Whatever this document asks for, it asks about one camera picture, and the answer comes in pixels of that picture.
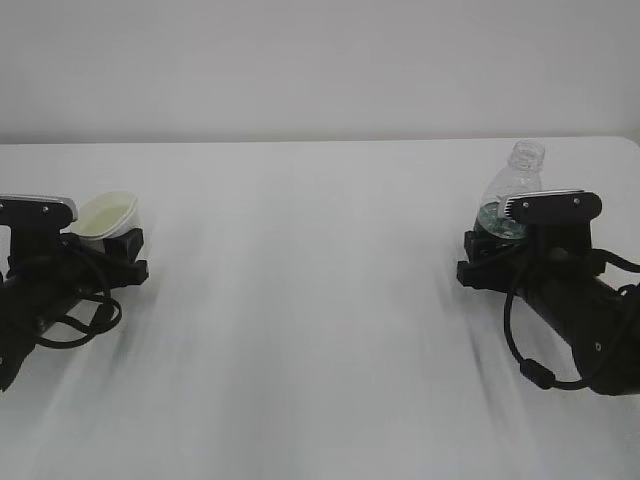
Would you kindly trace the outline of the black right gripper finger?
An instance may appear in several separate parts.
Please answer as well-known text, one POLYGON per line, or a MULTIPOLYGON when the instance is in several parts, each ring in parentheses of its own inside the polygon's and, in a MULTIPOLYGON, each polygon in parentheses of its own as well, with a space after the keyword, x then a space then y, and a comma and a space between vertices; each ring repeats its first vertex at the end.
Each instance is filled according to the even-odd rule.
POLYGON ((484 230, 469 230, 464 234, 464 250, 470 263, 495 261, 519 249, 519 242, 496 237, 484 230))

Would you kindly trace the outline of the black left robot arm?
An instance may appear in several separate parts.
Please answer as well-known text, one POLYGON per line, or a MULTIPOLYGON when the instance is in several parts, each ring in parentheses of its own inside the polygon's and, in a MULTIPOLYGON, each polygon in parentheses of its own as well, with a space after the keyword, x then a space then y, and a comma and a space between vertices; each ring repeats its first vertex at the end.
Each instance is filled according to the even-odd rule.
POLYGON ((113 291, 149 278, 140 260, 139 227, 103 241, 101 250, 72 233, 11 239, 9 270, 1 281, 1 390, 18 376, 36 347, 79 348, 113 330, 123 318, 113 291))

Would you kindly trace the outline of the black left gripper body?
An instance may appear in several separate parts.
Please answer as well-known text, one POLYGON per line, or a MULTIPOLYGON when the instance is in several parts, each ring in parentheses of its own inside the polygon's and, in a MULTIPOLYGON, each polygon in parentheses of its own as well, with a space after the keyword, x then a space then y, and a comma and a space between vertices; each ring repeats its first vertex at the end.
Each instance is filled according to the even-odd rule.
POLYGON ((65 287, 82 293, 95 293, 110 289, 139 286, 149 277, 146 260, 127 263, 84 245, 75 234, 61 236, 63 263, 60 279, 65 287))

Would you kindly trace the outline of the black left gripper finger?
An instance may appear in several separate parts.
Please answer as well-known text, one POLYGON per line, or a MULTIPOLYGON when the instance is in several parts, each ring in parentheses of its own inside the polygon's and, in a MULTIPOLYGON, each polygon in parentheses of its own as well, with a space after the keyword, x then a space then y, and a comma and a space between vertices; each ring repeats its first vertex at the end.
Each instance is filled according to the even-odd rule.
POLYGON ((144 246, 144 233, 141 228, 133 228, 122 235, 106 238, 102 243, 107 256, 134 263, 144 246))

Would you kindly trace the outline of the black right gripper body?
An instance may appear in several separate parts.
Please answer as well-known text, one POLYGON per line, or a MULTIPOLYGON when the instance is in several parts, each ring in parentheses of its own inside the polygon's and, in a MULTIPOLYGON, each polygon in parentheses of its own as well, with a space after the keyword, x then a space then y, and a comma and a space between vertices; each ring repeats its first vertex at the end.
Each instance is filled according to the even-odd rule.
POLYGON ((506 293, 511 286, 526 300, 603 300, 605 285, 591 268, 588 255, 564 248, 539 252, 527 241, 520 249, 491 262, 457 265, 457 279, 465 287, 506 293))

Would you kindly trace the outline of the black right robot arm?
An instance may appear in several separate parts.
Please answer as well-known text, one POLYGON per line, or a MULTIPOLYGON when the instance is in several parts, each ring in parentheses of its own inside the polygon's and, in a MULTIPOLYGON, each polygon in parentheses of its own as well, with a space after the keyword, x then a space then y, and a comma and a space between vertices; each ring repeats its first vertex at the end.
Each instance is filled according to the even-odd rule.
POLYGON ((457 280, 464 287, 504 294, 503 335, 526 379, 543 390, 638 393, 639 288, 613 288, 599 278, 609 264, 630 273, 638 272, 638 265, 593 248, 586 224, 531 227, 521 240, 469 230, 464 250, 467 258, 457 265, 457 280), (515 299, 570 347, 578 379, 560 380, 519 350, 512 325, 515 299))

